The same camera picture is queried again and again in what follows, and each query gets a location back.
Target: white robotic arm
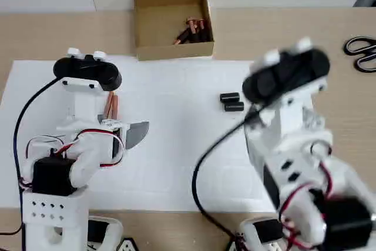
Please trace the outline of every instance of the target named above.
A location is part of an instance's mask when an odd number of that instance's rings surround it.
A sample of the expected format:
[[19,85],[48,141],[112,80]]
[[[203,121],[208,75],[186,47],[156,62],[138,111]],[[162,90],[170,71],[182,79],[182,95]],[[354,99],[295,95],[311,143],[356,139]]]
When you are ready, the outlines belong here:
[[[376,197],[351,166],[333,156],[332,134],[312,105],[311,96],[327,87],[326,56],[307,39],[289,51],[269,52],[253,67],[243,92],[260,103],[299,64],[301,82],[287,86],[258,119],[245,124],[250,160],[276,207],[289,249],[367,246],[375,229]],[[260,250],[260,242],[250,242],[260,240],[250,225],[242,223],[240,233],[249,250]]]
[[[118,88],[121,75],[105,61],[105,53],[84,56],[77,49],[56,62],[54,73],[72,92],[74,109],[57,128],[67,143],[28,144],[26,151],[33,154],[22,170],[27,183],[21,183],[26,189],[22,209],[26,250],[115,251],[123,226],[115,219],[89,216],[87,183],[102,166],[119,163],[125,154],[122,141],[129,127],[117,120],[99,121],[96,111],[98,96]],[[118,152],[113,150],[114,140],[119,142]]]

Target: black rubber roller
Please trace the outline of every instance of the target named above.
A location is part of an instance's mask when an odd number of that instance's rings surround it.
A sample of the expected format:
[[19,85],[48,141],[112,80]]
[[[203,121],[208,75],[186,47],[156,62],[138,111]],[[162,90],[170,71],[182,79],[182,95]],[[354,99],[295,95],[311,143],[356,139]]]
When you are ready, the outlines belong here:
[[224,104],[226,112],[241,112],[244,110],[244,102],[230,102]]
[[221,93],[219,99],[222,103],[239,102],[240,95],[238,92]]

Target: wooden table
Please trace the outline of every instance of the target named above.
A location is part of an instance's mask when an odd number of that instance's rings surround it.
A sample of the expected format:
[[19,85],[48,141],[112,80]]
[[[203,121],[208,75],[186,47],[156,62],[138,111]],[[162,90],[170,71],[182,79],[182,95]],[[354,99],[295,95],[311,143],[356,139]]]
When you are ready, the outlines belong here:
[[[285,47],[303,36],[325,49],[331,58],[328,91],[315,99],[318,111],[334,132],[334,153],[346,160],[376,189],[376,75],[353,69],[354,58],[342,52],[354,35],[376,36],[372,8],[249,8],[212,11],[214,57],[255,59],[272,48]],[[0,15],[0,90],[14,59],[54,60],[74,46],[82,52],[134,54],[131,12]],[[198,213],[117,211],[141,251],[223,250],[228,238]],[[244,217],[218,215],[235,229]],[[0,210],[0,231],[15,230],[18,211]],[[0,236],[0,247],[20,250],[19,236]]]

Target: cardboard box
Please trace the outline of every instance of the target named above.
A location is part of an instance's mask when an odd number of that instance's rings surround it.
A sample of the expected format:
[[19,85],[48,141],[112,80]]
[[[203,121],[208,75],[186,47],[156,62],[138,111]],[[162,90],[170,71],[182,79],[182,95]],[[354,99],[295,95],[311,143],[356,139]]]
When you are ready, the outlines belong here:
[[173,45],[188,17],[204,18],[213,39],[207,0],[135,0],[136,52],[139,60],[211,56],[211,42]]

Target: scissors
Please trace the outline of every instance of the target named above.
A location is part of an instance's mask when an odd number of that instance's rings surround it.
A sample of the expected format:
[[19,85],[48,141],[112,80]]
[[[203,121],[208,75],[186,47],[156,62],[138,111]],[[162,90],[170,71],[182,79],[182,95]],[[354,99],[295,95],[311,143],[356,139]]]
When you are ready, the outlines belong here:
[[[365,46],[358,49],[351,49],[351,44],[355,42],[364,43]],[[376,65],[373,68],[364,67],[364,62],[368,62],[376,58],[376,39],[370,36],[356,36],[349,39],[343,46],[343,51],[349,56],[356,56],[363,54],[354,61],[354,68],[362,73],[374,73],[376,72]]]

